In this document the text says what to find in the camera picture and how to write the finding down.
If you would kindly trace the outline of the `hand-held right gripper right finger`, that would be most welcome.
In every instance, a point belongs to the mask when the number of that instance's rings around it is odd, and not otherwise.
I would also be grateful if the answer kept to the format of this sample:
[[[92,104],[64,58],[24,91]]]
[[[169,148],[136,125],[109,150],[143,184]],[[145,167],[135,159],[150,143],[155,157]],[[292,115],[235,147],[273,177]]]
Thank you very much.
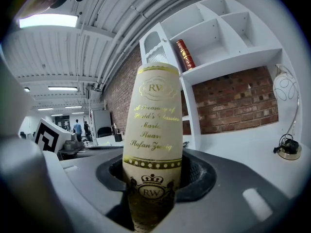
[[[300,193],[298,171],[250,167],[184,149],[182,187],[157,233],[269,233]]]

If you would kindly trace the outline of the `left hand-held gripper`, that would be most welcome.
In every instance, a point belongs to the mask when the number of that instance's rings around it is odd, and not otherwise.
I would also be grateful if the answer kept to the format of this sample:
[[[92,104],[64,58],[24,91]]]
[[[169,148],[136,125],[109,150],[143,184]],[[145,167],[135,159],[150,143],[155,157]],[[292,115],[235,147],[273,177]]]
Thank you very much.
[[[73,159],[84,149],[81,136],[43,118],[38,124],[34,140],[40,150],[55,153],[59,160]]]

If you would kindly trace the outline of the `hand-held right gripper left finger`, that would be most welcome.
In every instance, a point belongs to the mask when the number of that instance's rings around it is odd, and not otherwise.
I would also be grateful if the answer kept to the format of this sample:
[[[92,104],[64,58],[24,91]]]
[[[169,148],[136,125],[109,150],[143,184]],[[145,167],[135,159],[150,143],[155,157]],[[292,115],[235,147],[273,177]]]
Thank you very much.
[[[84,150],[60,161],[69,180],[97,211],[116,224],[134,230],[127,185],[122,177],[122,147]]]

